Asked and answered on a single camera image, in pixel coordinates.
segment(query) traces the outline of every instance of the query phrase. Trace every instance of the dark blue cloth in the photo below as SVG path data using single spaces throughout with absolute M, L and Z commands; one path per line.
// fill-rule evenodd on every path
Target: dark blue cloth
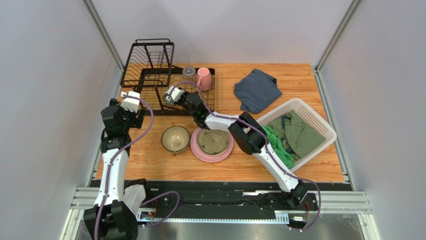
M 233 93 L 241 101 L 240 109 L 254 114 L 260 113 L 282 94 L 277 79 L 259 69 L 253 69 L 236 83 Z

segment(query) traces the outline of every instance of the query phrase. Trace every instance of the black and white robotic arm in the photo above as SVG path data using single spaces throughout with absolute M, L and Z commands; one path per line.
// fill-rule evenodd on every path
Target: black and white robotic arm
M 123 102 L 112 99 L 109 106 L 101 112 L 105 125 L 101 135 L 103 153 L 101 185 L 94 207 L 87 209 L 83 216 L 92 239 L 95 239 L 95 229 L 98 237 L 106 240 L 136 239 L 138 236 L 136 214 L 147 196 L 146 191 L 149 191 L 144 179 L 141 179 L 141 184 L 124 189 L 124 173 L 130 147 L 118 155 L 116 153 L 131 142 L 129 129 L 142 127 L 147 110 L 144 107 L 138 110 L 139 93 L 130 91 L 128 95 L 122 93 L 122 97 L 125 97 Z M 290 170 L 279 160 L 272 146 L 265 141 L 265 131 L 249 113 L 224 115 L 210 112 L 197 92 L 189 93 L 175 86 L 168 89 L 163 99 L 168 104 L 182 106 L 200 128 L 231 133 L 241 150 L 262 162 L 276 179 L 281 190 L 288 193 L 287 201 L 292 201 L 297 206 L 304 203 L 308 193 L 305 184 L 290 176 L 292 175 Z

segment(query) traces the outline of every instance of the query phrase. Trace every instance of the mug handle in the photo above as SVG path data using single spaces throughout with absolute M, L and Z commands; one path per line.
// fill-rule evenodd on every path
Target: mug handle
M 199 78 L 198 78 L 198 81 L 196 82 L 196 84 L 199 86 L 199 88 L 201 89 L 201 90 L 203 90 L 203 87 L 201 87 L 200 86 L 200 84 L 201 84 L 201 80 L 203 79 L 203 77 L 202 76 L 199 76 Z

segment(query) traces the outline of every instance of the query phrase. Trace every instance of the clothing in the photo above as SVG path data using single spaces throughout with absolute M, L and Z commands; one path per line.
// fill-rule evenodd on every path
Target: clothing
M 271 121 L 268 126 L 277 132 L 282 146 L 295 160 L 304 158 L 326 140 L 294 110 Z
M 259 69 L 253 69 L 234 86 L 233 93 L 241 101 L 240 109 L 258 114 L 282 95 L 277 79 Z
M 266 137 L 272 146 L 272 149 L 278 155 L 279 159 L 287 166 L 287 168 L 291 169 L 295 166 L 295 159 L 293 156 L 286 152 L 286 150 L 283 147 L 283 144 L 281 143 L 280 139 L 278 138 L 278 132 L 274 129 L 270 128 L 269 126 L 262 126 L 263 130 L 266 132 Z

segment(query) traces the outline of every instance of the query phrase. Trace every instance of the wooden tabletop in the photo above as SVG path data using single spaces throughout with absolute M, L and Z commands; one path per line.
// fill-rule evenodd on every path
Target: wooden tabletop
M 309 64 L 237 64 L 206 63 L 192 66 L 214 68 L 217 81 L 217 107 L 221 114 L 239 115 L 241 102 L 234 95 L 234 84 L 259 69 L 277 79 L 282 95 L 260 114 L 258 119 L 282 103 L 300 98 L 326 119 L 320 93 Z M 144 132 L 150 122 L 144 119 L 142 129 L 132 129 L 132 139 Z M 231 154 L 220 162 L 207 163 L 199 160 L 188 147 L 184 152 L 172 154 L 161 144 L 163 132 L 171 126 L 183 126 L 192 134 L 197 128 L 191 116 L 155 116 L 151 130 L 132 145 L 125 171 L 125 179 L 174 180 L 174 181 L 274 181 L 272 175 L 256 158 L 243 153 L 237 144 Z M 103 161 L 100 161 L 96 178 L 102 176 Z M 316 182 L 343 182 L 343 174 L 334 144 L 295 171 L 299 177 Z

